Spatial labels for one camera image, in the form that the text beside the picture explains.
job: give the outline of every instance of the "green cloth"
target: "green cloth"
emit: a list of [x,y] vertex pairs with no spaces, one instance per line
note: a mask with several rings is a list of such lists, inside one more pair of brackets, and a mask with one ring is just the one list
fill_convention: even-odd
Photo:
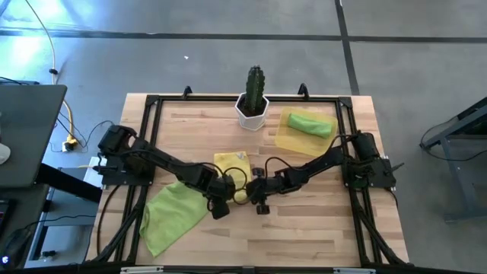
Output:
[[156,257],[198,224],[206,213],[206,198],[177,181],[145,205],[139,233]]
[[289,114],[288,126],[297,129],[307,134],[319,136],[321,138],[328,138],[332,133],[332,124],[308,119],[301,115]]

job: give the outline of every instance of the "gray floor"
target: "gray floor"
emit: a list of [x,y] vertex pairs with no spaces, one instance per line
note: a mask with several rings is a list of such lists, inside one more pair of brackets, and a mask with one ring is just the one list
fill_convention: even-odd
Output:
[[[34,1],[48,27],[144,33],[266,33],[337,35],[332,0],[106,0]],[[342,0],[351,35],[486,37],[487,2],[481,0]],[[22,0],[12,0],[0,26],[38,27]],[[123,40],[55,38],[59,83],[68,86],[83,133],[104,119],[117,121],[128,92],[234,93],[250,66],[266,73],[267,93],[295,93],[306,82],[313,94],[351,94],[341,42],[252,40]],[[352,43],[360,93],[374,99],[387,154],[398,170],[399,213],[412,263],[487,272],[487,219],[446,225],[443,214],[461,210],[447,163],[418,147],[422,133],[483,98],[487,45]],[[45,37],[0,37],[0,75],[49,83]],[[95,155],[48,151],[44,161],[76,167]],[[60,149],[65,132],[51,141]],[[482,166],[487,156],[472,165]],[[476,183],[482,182],[477,177]]]

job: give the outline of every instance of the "wooden table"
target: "wooden table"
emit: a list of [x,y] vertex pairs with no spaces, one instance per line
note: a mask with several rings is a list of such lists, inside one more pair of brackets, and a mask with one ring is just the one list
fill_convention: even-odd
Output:
[[[121,124],[139,130],[147,94],[128,94]],[[357,128],[374,134],[377,148],[384,153],[372,98],[354,96],[352,102]],[[157,147],[183,161],[210,161],[218,152],[246,151],[252,166],[263,167],[270,156],[284,158],[299,166],[312,157],[277,148],[274,137],[283,107],[303,107],[336,116],[335,107],[323,103],[277,103],[269,107],[267,122],[258,132],[242,129],[233,102],[165,102],[162,108]],[[147,139],[151,128],[148,128]],[[284,166],[269,162],[269,171]],[[148,200],[175,176],[157,169]],[[97,214],[112,187],[103,192]],[[120,226],[128,187],[121,186],[108,205],[101,228],[102,249]],[[371,189],[371,201],[378,231],[403,260],[406,246],[390,193]],[[323,172],[301,188],[283,196],[269,197],[270,215],[257,215],[254,205],[231,205],[230,215],[214,220],[207,214],[160,256],[153,258],[141,239],[137,264],[212,266],[359,266],[350,198],[342,185],[339,167]],[[87,260],[96,256],[97,226],[93,228]],[[368,233],[364,233],[369,258]],[[132,239],[129,231],[126,258]]]

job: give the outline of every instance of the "yellow towel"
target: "yellow towel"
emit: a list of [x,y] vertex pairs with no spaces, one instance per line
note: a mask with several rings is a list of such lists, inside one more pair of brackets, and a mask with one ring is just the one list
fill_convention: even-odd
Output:
[[[250,162],[245,151],[231,152],[231,153],[216,153],[213,158],[215,164],[223,171],[229,167],[239,167],[247,175],[247,182],[252,180],[252,173],[250,172]],[[245,184],[245,176],[240,170],[232,169],[227,172],[227,175],[234,178],[235,187],[241,188]],[[247,198],[245,190],[235,193],[235,200],[243,202]]]

